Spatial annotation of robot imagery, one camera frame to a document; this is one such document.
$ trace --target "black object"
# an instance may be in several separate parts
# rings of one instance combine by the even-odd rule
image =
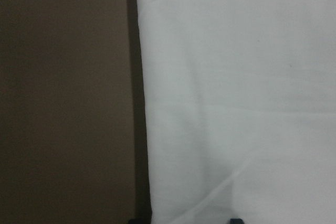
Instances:
[[[131,219],[128,221],[128,224],[143,224],[141,219]]]
[[[242,219],[231,219],[230,224],[244,224]]]

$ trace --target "brown wall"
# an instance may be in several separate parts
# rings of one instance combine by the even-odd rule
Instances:
[[[1,0],[0,223],[126,223],[148,211],[130,1]]]

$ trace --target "white cloth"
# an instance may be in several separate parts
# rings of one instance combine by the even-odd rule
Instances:
[[[336,0],[138,13],[152,223],[336,223]]]

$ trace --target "dark gap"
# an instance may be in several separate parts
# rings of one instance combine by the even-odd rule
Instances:
[[[152,210],[149,193],[148,154],[137,0],[127,0],[127,9],[134,112],[135,217],[142,219],[144,223],[150,223]]]

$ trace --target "white sheet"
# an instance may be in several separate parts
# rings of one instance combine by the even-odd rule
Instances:
[[[335,0],[138,12],[152,223],[336,223]]]

